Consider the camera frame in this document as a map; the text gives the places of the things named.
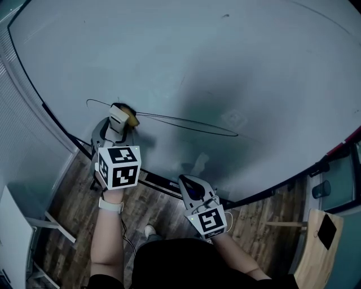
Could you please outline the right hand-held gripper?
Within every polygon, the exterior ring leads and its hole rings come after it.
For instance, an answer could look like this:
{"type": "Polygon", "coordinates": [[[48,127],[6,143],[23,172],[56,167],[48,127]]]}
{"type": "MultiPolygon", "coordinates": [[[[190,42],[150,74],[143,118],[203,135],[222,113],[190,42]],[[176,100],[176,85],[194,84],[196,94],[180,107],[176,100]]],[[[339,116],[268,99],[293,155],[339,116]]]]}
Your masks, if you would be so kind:
{"type": "Polygon", "coordinates": [[[209,240],[227,231],[223,205],[208,182],[199,177],[181,174],[178,185],[187,209],[185,217],[201,239],[209,240]]]}

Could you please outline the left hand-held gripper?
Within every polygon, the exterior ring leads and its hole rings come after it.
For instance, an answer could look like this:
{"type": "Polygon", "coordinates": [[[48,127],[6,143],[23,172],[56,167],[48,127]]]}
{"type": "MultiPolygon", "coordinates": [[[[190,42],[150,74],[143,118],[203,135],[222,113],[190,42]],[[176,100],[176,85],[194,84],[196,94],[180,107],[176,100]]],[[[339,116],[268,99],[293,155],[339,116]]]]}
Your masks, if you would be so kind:
{"type": "MultiPolygon", "coordinates": [[[[110,120],[104,118],[91,133],[90,175],[97,184],[105,183],[109,190],[136,186],[142,164],[139,146],[113,146],[108,137],[110,120]]],[[[133,145],[134,129],[117,134],[115,145],[133,145]]]]}

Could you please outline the cream and yellow whiteboard eraser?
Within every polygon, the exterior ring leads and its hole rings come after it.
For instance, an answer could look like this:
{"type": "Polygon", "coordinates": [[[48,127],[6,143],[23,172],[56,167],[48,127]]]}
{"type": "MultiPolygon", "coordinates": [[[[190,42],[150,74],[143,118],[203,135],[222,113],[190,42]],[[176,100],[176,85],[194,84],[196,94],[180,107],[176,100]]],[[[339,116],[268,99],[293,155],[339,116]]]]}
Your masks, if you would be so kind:
{"type": "Polygon", "coordinates": [[[131,128],[139,125],[136,112],[128,105],[122,103],[114,103],[111,105],[109,109],[109,121],[111,129],[119,134],[124,132],[127,125],[131,128]]]}

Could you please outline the white whiteboard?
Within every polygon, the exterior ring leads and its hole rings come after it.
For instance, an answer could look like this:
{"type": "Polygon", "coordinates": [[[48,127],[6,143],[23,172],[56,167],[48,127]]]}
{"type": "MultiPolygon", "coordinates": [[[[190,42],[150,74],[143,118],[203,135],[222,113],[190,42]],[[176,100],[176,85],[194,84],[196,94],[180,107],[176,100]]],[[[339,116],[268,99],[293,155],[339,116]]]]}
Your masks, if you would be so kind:
{"type": "Polygon", "coordinates": [[[88,137],[124,103],[144,170],[237,202],[361,126],[361,14],[348,0],[29,0],[8,25],[37,97],[88,137]]]}

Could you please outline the person's right forearm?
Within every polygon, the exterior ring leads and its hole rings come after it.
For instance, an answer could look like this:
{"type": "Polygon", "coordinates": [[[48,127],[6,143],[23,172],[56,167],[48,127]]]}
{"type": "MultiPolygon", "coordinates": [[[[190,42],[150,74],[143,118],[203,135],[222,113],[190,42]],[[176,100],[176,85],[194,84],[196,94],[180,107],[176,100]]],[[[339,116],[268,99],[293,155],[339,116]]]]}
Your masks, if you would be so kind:
{"type": "Polygon", "coordinates": [[[218,253],[232,269],[258,281],[271,279],[263,272],[255,259],[247,254],[227,233],[216,235],[211,240],[218,253]]]}

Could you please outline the person's left forearm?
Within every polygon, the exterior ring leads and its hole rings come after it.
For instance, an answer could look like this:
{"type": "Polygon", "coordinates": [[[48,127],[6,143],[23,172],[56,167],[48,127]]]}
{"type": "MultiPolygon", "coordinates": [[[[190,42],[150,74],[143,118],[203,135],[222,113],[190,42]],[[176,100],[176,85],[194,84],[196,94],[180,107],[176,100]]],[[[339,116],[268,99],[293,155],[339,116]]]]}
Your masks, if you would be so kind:
{"type": "Polygon", "coordinates": [[[91,275],[124,281],[124,245],[121,215],[99,208],[91,244],[91,275]]]}

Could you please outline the pale wrist band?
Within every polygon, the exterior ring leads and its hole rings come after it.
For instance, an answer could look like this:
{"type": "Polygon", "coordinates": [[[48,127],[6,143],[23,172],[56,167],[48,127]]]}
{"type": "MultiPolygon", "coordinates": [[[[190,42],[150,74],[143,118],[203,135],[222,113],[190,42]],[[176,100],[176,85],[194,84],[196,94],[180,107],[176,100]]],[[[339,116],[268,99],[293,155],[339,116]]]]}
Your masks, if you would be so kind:
{"type": "Polygon", "coordinates": [[[109,203],[109,202],[105,201],[104,198],[101,196],[99,198],[98,207],[100,209],[103,209],[106,211],[116,212],[118,214],[121,214],[124,209],[124,204],[123,203],[119,203],[119,204],[109,203]]]}

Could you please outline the person's black shirt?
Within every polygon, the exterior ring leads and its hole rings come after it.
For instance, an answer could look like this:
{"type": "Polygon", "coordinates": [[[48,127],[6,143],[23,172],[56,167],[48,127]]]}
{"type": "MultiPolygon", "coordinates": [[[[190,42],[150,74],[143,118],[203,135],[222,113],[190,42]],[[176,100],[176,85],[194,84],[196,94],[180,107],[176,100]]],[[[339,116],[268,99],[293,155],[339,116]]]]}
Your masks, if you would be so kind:
{"type": "MultiPolygon", "coordinates": [[[[138,250],[132,289],[298,289],[293,275],[255,280],[232,269],[213,243],[193,238],[153,240],[138,250]]],[[[91,275],[87,289],[124,289],[108,275],[91,275]]]]}

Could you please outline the dark mesh wastebasket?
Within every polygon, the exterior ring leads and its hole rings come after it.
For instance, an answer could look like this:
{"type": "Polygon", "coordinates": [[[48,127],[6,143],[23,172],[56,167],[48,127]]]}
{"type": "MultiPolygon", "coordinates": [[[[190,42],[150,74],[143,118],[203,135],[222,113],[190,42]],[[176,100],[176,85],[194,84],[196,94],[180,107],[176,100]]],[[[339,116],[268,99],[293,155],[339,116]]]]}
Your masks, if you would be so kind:
{"type": "Polygon", "coordinates": [[[325,180],[317,186],[314,186],[311,190],[311,193],[314,199],[329,196],[331,194],[331,184],[328,180],[325,180]]]}

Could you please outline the black flat pad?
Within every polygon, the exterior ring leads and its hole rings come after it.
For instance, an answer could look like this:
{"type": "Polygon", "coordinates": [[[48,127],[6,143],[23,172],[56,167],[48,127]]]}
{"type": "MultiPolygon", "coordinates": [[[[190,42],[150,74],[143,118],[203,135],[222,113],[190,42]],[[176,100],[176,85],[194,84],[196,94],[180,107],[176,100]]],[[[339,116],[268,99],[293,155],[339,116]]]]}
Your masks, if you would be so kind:
{"type": "Polygon", "coordinates": [[[336,231],[337,228],[335,224],[331,220],[330,216],[326,214],[318,230],[318,238],[327,250],[331,247],[336,231]]]}

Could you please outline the light wooden table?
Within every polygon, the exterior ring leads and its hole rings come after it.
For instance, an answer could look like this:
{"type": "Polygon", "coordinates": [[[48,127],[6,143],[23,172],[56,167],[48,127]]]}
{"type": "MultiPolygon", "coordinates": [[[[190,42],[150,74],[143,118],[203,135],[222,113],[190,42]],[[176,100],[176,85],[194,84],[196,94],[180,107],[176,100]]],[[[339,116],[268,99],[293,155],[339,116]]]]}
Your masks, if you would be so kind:
{"type": "Polygon", "coordinates": [[[305,232],[302,254],[293,273],[299,289],[324,289],[334,265],[338,244],[341,239],[344,219],[318,209],[309,211],[304,222],[266,222],[268,226],[296,227],[305,232]],[[329,250],[318,238],[318,230],[324,216],[328,214],[337,231],[329,250]]]}

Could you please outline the white desk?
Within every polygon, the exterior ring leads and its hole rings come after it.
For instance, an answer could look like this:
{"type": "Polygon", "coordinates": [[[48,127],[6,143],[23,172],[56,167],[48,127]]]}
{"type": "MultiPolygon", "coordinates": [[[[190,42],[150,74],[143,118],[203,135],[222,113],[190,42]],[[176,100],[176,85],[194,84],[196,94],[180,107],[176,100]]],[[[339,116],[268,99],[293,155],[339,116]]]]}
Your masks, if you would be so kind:
{"type": "Polygon", "coordinates": [[[27,280],[46,278],[56,289],[60,286],[34,262],[32,245],[37,229],[56,229],[70,242],[76,238],[48,212],[45,220],[23,215],[8,187],[0,197],[0,275],[12,289],[26,289],[27,280]]]}

